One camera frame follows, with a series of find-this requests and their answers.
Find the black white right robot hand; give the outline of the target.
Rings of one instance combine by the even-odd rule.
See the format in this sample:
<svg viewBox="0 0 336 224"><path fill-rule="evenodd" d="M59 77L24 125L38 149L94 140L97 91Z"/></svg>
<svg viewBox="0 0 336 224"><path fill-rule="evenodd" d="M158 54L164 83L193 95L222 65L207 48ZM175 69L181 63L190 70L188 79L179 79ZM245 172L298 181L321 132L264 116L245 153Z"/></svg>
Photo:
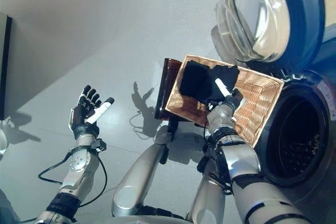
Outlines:
<svg viewBox="0 0 336 224"><path fill-rule="evenodd" d="M209 111L215 109L219 105L228 105L232 111L235 112L245 102L245 98L242 93L236 88L228 86L222 79L216 78L214 81L214 87L212 94L207 99L206 106Z"/></svg>

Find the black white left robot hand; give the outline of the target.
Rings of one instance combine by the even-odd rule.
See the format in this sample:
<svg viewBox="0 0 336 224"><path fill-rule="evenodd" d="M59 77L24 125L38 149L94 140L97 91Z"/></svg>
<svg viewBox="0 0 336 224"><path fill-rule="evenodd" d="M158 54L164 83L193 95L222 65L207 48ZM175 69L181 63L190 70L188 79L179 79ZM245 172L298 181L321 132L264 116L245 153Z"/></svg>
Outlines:
<svg viewBox="0 0 336 224"><path fill-rule="evenodd" d="M99 98L100 95L96 89L86 85L78 98L77 105L71 109L69 128L75 139L86 134L98 137L100 130L97 121L114 103L112 97L107 98L104 102Z"/></svg>

